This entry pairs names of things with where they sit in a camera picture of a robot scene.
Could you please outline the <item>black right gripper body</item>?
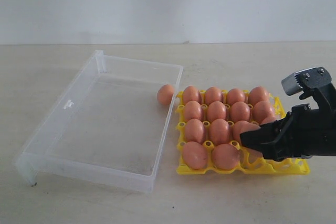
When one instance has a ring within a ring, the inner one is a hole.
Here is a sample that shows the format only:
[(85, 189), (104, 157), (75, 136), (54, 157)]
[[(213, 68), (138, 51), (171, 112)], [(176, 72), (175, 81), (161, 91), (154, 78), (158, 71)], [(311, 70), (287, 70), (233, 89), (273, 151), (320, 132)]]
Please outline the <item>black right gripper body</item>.
[(289, 120), (282, 133), (286, 131), (288, 142), (273, 141), (281, 160), (335, 156), (335, 111), (312, 110), (302, 104), (292, 107), (285, 118)]

